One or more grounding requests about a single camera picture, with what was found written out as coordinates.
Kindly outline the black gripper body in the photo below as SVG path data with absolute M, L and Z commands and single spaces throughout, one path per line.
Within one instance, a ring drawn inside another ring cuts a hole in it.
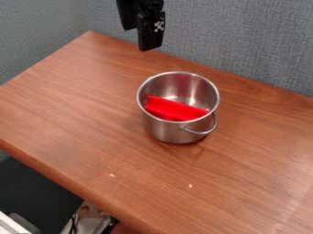
M 144 16 L 164 12 L 164 0 L 136 0 L 136 12 Z

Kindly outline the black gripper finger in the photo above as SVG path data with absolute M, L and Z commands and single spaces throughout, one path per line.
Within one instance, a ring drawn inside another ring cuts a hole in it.
M 165 11 L 137 15 L 138 46 L 142 51 L 158 48 L 164 43 Z
M 137 28 L 137 0 L 117 0 L 121 23 L 125 30 Z

